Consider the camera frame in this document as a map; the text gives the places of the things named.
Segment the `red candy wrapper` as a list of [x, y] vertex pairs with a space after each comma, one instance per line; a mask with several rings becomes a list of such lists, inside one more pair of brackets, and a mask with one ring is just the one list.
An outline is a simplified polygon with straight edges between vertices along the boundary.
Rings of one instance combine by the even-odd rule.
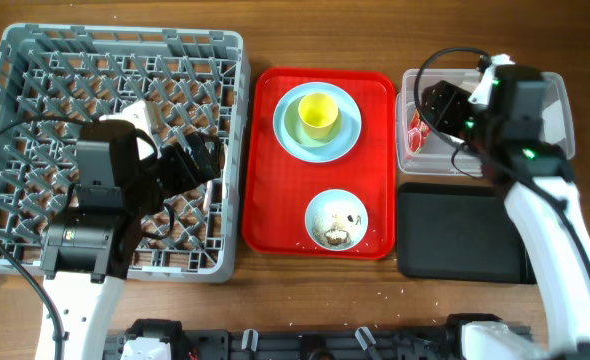
[[412, 153], [420, 153], [431, 132], [429, 126], [421, 119], [419, 112], [414, 111], [413, 117], [408, 125], [408, 147]]

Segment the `white plastic spoon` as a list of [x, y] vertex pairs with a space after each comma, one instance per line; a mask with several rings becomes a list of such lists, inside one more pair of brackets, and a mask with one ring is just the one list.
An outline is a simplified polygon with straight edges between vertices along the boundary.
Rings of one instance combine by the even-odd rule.
[[212, 180], [208, 181], [205, 185], [204, 200], [202, 203], [202, 210], [205, 213], [210, 211], [210, 206], [214, 196], [214, 183]]

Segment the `light blue plate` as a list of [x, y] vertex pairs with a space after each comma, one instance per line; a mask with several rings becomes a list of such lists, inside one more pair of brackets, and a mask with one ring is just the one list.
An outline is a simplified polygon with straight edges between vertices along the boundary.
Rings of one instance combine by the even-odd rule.
[[[342, 128], [339, 134], [330, 144], [319, 148], [298, 145], [285, 128], [284, 119], [288, 106], [310, 93], [331, 95], [341, 112]], [[324, 82], [309, 82], [292, 88], [279, 100], [273, 114], [273, 130], [278, 143], [291, 156], [309, 163], [327, 163], [346, 155], [357, 143], [361, 128], [362, 117], [354, 99], [340, 87]]]

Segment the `yellow plastic cup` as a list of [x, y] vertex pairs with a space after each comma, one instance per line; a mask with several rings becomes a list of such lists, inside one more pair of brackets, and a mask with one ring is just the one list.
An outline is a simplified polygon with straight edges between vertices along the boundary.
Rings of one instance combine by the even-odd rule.
[[312, 139], [326, 137], [334, 126], [339, 107], [331, 95], [310, 93], [298, 105], [298, 115], [304, 132]]

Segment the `light blue food bowl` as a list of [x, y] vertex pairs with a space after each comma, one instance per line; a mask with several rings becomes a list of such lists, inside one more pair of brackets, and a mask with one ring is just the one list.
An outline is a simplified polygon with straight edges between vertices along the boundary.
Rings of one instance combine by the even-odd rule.
[[329, 189], [308, 204], [304, 224], [309, 237], [321, 248], [344, 252], [366, 236], [369, 216], [363, 202], [353, 193]]

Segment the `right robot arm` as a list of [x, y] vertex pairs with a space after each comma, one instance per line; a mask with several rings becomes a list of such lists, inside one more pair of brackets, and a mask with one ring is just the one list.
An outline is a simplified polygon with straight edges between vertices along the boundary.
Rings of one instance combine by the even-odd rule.
[[590, 359], [590, 237], [564, 151], [542, 140], [547, 83], [517, 64], [490, 65], [474, 92], [446, 81], [413, 97], [422, 120], [446, 143], [477, 157], [503, 195], [534, 270], [549, 348], [491, 320], [460, 327], [465, 359]]

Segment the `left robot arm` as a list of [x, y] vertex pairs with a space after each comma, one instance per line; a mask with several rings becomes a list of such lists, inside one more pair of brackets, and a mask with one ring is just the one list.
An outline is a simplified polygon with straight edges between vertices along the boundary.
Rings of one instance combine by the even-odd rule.
[[40, 269], [50, 303], [37, 345], [39, 359], [99, 359], [132, 258], [146, 237], [141, 221], [171, 212], [167, 199], [221, 175], [222, 141], [192, 132], [183, 142], [141, 157], [152, 140], [124, 120], [88, 123], [76, 143], [79, 181], [42, 234]]

